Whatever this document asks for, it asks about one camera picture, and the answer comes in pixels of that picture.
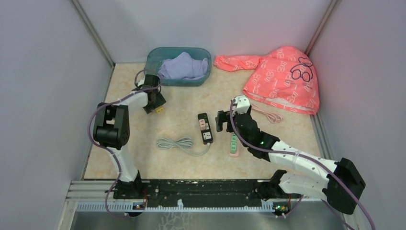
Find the black power strip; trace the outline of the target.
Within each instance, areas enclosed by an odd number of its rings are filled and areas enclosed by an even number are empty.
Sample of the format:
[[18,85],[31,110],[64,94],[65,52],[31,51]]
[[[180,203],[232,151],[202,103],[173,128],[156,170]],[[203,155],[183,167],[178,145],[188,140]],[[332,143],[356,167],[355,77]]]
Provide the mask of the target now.
[[212,135],[212,130],[210,128],[210,123],[209,123],[207,113],[200,113],[197,115],[197,118],[198,118],[198,121],[199,121],[199,119],[205,119],[209,125],[208,130],[200,131],[203,143],[205,145],[212,144],[214,139],[213,139],[213,135]]

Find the pink power strip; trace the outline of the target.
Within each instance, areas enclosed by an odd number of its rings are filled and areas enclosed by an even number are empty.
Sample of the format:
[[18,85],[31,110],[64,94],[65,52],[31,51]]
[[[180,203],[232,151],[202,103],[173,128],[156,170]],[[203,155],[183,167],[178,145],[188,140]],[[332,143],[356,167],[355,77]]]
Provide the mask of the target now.
[[239,150],[240,150],[240,141],[238,140],[238,142],[237,142],[237,153],[236,154],[231,154],[230,152],[229,152],[229,156],[231,156],[231,157],[238,157],[239,156]]

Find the pink charger plug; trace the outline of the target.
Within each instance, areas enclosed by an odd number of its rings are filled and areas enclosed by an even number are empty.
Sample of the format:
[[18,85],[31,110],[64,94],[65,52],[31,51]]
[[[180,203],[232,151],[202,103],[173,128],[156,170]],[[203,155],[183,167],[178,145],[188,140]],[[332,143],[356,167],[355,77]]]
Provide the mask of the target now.
[[209,129],[209,125],[208,125],[208,123],[206,122],[205,119],[199,119],[199,126],[200,126],[201,131]]

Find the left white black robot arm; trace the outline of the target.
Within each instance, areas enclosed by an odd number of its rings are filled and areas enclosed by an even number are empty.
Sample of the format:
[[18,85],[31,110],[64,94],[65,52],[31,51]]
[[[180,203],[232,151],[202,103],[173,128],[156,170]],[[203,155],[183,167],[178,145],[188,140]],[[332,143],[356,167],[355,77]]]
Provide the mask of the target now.
[[112,191],[115,199],[139,198],[144,186],[139,170],[131,160],[128,147],[131,113],[143,109],[151,113],[166,101],[160,92],[162,80],[159,74],[147,74],[127,96],[111,103],[99,103],[89,121],[91,142],[106,150],[117,170]]

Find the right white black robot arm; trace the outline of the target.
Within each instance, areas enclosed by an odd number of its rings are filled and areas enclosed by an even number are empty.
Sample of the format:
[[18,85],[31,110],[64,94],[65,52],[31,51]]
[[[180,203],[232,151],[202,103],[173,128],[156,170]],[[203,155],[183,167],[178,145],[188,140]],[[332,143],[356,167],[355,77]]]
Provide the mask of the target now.
[[303,194],[326,201],[343,214],[354,213],[366,184],[351,160],[328,160],[298,150],[260,130],[250,113],[231,114],[220,110],[215,122],[217,132],[223,131],[226,123],[227,132],[235,133],[254,157],[302,172],[302,175],[295,175],[278,170],[270,183],[270,193],[274,197]]

